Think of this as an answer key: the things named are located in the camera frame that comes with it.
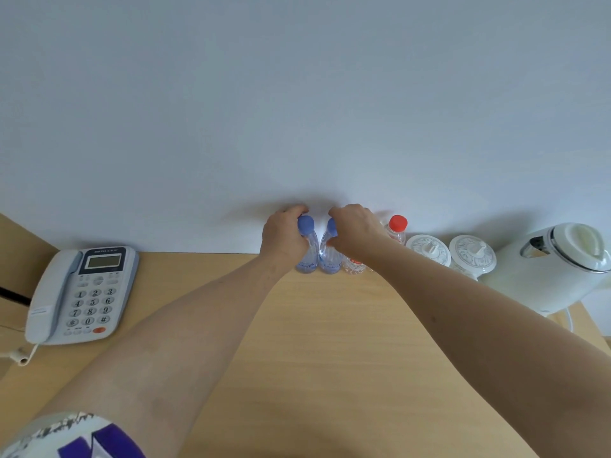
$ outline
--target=blue bottle cap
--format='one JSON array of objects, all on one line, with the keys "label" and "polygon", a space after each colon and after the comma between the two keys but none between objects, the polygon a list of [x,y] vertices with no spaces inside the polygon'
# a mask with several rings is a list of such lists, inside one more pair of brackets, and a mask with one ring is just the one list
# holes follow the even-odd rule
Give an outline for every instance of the blue bottle cap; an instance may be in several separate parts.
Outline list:
[{"label": "blue bottle cap", "polygon": [[307,236],[314,231],[314,219],[309,215],[300,215],[297,218],[297,228],[301,236]]},{"label": "blue bottle cap", "polygon": [[337,227],[335,226],[335,219],[329,219],[327,222],[327,231],[331,236],[337,236]]}]

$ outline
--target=bottle with blue cap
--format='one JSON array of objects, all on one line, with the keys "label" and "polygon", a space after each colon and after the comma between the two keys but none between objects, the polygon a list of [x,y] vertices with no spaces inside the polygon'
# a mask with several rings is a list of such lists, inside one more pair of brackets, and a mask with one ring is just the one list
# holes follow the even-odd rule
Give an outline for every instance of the bottle with blue cap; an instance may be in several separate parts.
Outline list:
[{"label": "bottle with blue cap", "polygon": [[297,228],[310,246],[296,269],[302,273],[312,273],[318,265],[318,237],[314,231],[314,219],[309,215],[300,215],[297,219]]},{"label": "bottle with blue cap", "polygon": [[329,219],[327,222],[327,231],[320,240],[320,251],[318,252],[318,265],[329,275],[337,273],[340,270],[343,254],[336,251],[334,247],[327,246],[327,241],[337,236],[337,228],[335,220]]}]

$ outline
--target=telephone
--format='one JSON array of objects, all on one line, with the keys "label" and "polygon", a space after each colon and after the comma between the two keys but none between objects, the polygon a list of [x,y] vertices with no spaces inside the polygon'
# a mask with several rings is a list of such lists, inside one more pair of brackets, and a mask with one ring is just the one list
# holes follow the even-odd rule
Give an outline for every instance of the telephone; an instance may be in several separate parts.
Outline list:
[{"label": "telephone", "polygon": [[110,336],[123,314],[138,261],[138,253],[127,246],[55,254],[34,291],[26,340],[54,345]]}]

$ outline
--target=silver rim of kettle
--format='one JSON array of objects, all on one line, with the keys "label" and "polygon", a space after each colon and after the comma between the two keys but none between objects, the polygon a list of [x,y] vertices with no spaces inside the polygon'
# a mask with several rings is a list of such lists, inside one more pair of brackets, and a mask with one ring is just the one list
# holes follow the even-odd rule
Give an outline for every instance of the silver rim of kettle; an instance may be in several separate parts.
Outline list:
[{"label": "silver rim of kettle", "polygon": [[585,270],[590,273],[602,273],[602,274],[609,273],[609,270],[592,270],[591,268],[584,267],[582,264],[577,263],[576,261],[571,259],[568,255],[566,255],[564,252],[562,252],[562,249],[558,246],[558,244],[556,243],[556,240],[554,239],[554,228],[555,227],[550,228],[549,230],[546,231],[545,233],[546,241],[545,242],[549,244],[550,246],[552,246],[551,248],[554,250],[556,255],[560,256],[562,260],[564,260],[565,262],[569,263],[570,265],[574,267],[577,267],[581,270]]}]

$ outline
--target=person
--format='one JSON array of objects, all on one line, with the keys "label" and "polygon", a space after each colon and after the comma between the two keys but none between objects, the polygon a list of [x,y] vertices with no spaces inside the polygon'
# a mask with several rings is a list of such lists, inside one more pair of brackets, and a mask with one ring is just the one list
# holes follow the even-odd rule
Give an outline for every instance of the person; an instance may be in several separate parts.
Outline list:
[{"label": "person", "polygon": [[[305,255],[296,222],[305,212],[299,205],[271,215],[256,258],[138,323],[72,379],[1,456],[177,456],[259,306]],[[454,367],[537,454],[608,455],[610,357],[401,246],[369,209],[356,204],[329,214],[338,232],[330,245],[395,288]],[[184,347],[188,357],[177,357]]]}]

